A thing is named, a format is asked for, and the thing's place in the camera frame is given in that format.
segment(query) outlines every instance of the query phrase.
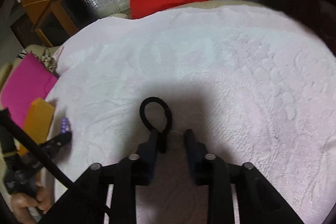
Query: pink cushion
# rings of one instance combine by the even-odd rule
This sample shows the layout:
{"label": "pink cushion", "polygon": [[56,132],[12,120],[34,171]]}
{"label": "pink cushion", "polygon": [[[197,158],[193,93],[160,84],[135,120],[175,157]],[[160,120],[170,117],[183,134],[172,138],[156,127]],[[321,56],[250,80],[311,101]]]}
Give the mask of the pink cushion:
{"label": "pink cushion", "polygon": [[30,104],[38,97],[45,99],[56,81],[57,78],[29,53],[7,80],[1,104],[9,109],[12,120],[22,128]]}

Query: orange block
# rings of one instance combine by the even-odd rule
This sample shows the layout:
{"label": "orange block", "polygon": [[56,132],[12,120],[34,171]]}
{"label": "orange block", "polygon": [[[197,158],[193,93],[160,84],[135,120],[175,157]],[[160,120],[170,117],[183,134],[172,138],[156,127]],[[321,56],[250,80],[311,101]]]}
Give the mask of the orange block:
{"label": "orange block", "polygon": [[[55,108],[41,98],[37,98],[30,105],[28,114],[23,126],[25,131],[37,144],[46,141],[51,121],[53,120]],[[20,145],[19,155],[23,155],[27,149]]]}

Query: black strap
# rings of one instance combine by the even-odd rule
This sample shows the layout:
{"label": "black strap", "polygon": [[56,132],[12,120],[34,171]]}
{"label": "black strap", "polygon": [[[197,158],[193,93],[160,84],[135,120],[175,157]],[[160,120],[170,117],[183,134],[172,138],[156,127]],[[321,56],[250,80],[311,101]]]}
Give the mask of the black strap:
{"label": "black strap", "polygon": [[[151,123],[146,118],[145,107],[149,103],[158,103],[160,106],[163,107],[163,109],[165,111],[165,116],[167,118],[167,124],[166,124],[165,129],[161,133],[156,128],[154,128],[154,126],[152,126]],[[153,129],[155,129],[157,132],[159,132],[159,136],[157,138],[157,149],[161,153],[165,153],[166,149],[167,149],[167,135],[168,135],[168,133],[169,133],[171,127],[172,127],[172,124],[173,124],[172,114],[171,114],[171,111],[170,111],[168,105],[160,98],[149,97],[141,103],[140,118],[141,118],[143,124],[145,125],[145,127],[147,127],[149,131],[152,131]]]}
{"label": "black strap", "polygon": [[[4,115],[10,117],[8,108],[4,109],[2,112]],[[14,138],[10,133],[0,125],[0,147],[2,150],[3,157],[14,156],[17,154],[16,146],[14,143]]]}

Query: purple object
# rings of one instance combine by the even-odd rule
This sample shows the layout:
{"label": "purple object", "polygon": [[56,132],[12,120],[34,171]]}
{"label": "purple object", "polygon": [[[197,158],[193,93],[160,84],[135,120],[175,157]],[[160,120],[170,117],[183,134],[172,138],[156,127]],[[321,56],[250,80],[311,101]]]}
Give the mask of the purple object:
{"label": "purple object", "polygon": [[69,127],[69,120],[67,118],[63,118],[62,119],[62,130],[61,130],[61,134],[64,134],[65,132],[70,131],[70,127]]}

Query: black metal frame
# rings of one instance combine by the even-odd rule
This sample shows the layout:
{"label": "black metal frame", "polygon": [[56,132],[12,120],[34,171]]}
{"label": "black metal frame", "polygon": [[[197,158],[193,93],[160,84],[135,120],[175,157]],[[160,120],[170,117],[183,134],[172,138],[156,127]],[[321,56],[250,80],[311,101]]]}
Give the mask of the black metal frame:
{"label": "black metal frame", "polygon": [[[136,154],[118,164],[91,165],[76,181],[101,205],[106,203],[108,186],[113,184],[110,224],[136,224],[135,186],[149,185],[158,153],[159,132],[151,131],[149,140],[139,145]],[[234,224],[231,184],[236,185],[241,224],[291,223],[302,220],[275,188],[247,162],[242,166],[224,162],[209,154],[188,129],[184,134],[189,170],[196,185],[209,186],[208,224]],[[104,212],[68,190],[40,220],[40,224],[103,223]]]}

